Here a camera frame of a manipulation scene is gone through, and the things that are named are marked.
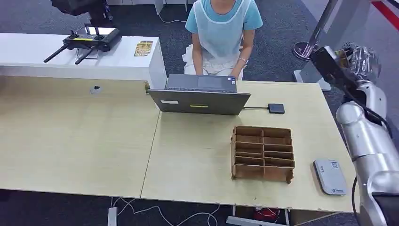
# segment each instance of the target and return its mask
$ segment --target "hand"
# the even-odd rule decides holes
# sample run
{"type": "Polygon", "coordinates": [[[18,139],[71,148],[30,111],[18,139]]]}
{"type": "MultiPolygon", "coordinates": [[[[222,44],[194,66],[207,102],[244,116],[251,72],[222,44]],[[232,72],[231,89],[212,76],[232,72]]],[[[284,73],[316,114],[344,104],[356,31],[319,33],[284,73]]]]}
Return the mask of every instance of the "hand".
{"type": "Polygon", "coordinates": [[[231,77],[234,77],[234,78],[236,78],[236,80],[238,80],[239,73],[235,73],[234,70],[233,70],[233,71],[231,72],[230,76],[231,76],[231,77]]]}

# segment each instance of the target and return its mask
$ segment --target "woman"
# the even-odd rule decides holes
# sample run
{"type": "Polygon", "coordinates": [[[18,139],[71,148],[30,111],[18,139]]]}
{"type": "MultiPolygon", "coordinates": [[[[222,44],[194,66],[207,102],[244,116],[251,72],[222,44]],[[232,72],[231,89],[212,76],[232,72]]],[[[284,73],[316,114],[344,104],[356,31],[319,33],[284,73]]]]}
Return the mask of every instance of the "woman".
{"type": "Polygon", "coordinates": [[[185,26],[192,33],[192,45],[182,56],[186,62],[184,73],[241,80],[252,52],[255,29],[262,25],[254,0],[196,1],[185,26]]]}

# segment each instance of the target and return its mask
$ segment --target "light blue t-shirt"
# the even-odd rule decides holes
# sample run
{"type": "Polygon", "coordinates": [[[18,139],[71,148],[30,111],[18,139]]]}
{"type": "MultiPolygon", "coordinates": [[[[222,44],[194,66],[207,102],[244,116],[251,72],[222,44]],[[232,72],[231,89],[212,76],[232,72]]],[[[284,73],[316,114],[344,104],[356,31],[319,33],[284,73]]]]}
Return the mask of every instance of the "light blue t-shirt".
{"type": "MultiPolygon", "coordinates": [[[[220,15],[220,14],[217,14],[216,12],[214,12],[214,10],[212,9],[210,0],[200,0],[200,1],[202,1],[204,10],[205,10],[207,16],[211,20],[217,21],[217,22],[226,22],[226,21],[230,20],[234,16],[234,14],[236,14],[236,12],[243,0],[236,0],[233,8],[230,10],[230,12],[228,12],[225,15],[220,15]]],[[[247,14],[245,15],[245,18],[244,18],[243,29],[245,31],[255,30],[257,28],[260,28],[263,25],[263,21],[262,21],[261,15],[259,13],[258,6],[256,5],[254,0],[250,0],[250,1],[251,2],[249,4],[247,14]]],[[[185,27],[191,33],[198,33],[197,22],[195,21],[194,8],[191,9],[190,14],[188,15],[185,27]]]]}

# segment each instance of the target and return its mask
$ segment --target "cardboard organizer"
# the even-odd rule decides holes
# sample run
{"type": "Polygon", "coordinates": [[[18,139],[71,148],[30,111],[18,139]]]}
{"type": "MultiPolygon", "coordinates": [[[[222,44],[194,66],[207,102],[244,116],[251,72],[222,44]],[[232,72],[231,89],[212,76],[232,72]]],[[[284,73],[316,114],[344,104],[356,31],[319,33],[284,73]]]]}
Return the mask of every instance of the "cardboard organizer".
{"type": "Polygon", "coordinates": [[[231,137],[232,178],[291,183],[295,167],[291,130],[236,126],[231,137]]]}

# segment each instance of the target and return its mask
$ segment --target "white device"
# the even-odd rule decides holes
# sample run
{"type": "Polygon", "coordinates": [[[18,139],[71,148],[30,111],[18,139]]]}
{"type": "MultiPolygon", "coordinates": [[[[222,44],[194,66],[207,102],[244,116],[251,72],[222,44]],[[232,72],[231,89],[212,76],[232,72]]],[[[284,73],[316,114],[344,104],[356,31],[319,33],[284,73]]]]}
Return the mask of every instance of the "white device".
{"type": "Polygon", "coordinates": [[[111,207],[108,209],[108,223],[107,226],[117,226],[118,208],[111,207]]]}
{"type": "Polygon", "coordinates": [[[313,162],[323,192],[331,195],[346,195],[346,182],[339,163],[331,159],[313,162]]]}

